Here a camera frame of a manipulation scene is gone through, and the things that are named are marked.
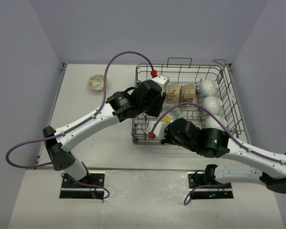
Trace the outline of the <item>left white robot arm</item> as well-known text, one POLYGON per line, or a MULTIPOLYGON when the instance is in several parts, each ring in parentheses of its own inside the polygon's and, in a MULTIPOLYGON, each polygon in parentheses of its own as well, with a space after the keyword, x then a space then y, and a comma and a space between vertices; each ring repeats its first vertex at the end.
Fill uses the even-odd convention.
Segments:
POLYGON ((83 140, 95 133, 139 114, 157 117, 164 103, 169 78, 156 76, 143 81, 137 87, 115 92, 94 111, 82 118, 57 129, 44 128, 45 148, 56 171, 64 171, 78 187, 89 184, 88 170, 72 150, 83 140))

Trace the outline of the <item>yellow checkered bowl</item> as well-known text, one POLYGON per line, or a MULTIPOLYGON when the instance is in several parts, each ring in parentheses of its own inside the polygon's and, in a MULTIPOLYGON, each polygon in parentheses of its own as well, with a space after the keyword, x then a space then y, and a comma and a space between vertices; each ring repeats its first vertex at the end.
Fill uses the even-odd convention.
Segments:
MULTIPOLYGON (((159 114, 159 116, 162 116, 166 111, 168 111, 171 107, 173 107, 172 104, 164 104, 162 107, 162 112, 159 114)), ((166 123, 172 123, 176 119, 182 118, 182 112, 178 108, 174 108, 170 112, 168 112, 162 119, 162 122, 166 123)))

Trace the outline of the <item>floral green orange bowl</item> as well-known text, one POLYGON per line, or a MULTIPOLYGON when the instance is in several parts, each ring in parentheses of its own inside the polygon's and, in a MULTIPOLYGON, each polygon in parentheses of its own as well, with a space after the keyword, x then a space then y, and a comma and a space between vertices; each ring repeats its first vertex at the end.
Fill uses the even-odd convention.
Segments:
POLYGON ((89 89, 95 92, 101 92, 104 90, 104 82, 106 88, 108 87, 108 80, 104 80, 103 74, 95 74, 88 79, 87 86, 89 89))

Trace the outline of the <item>beige bowl brown leaf pattern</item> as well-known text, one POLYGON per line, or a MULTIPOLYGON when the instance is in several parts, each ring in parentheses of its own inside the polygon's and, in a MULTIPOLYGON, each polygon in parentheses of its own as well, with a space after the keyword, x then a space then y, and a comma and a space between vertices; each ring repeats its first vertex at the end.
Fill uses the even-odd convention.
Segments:
POLYGON ((171 83, 166 88, 166 101, 169 104, 179 103, 180 85, 179 83, 171 83))

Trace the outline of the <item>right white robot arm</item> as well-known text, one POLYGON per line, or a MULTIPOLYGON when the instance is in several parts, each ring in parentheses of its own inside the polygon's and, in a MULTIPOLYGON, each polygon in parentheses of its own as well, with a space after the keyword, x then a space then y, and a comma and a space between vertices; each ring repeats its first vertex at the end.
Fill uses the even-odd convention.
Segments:
POLYGON ((215 187, 224 183, 256 183, 286 194, 286 154, 276 154, 233 138, 217 128, 200 129, 183 118, 161 122, 155 135, 162 144, 177 145, 207 158, 237 161, 242 167, 207 165, 203 184, 215 187))

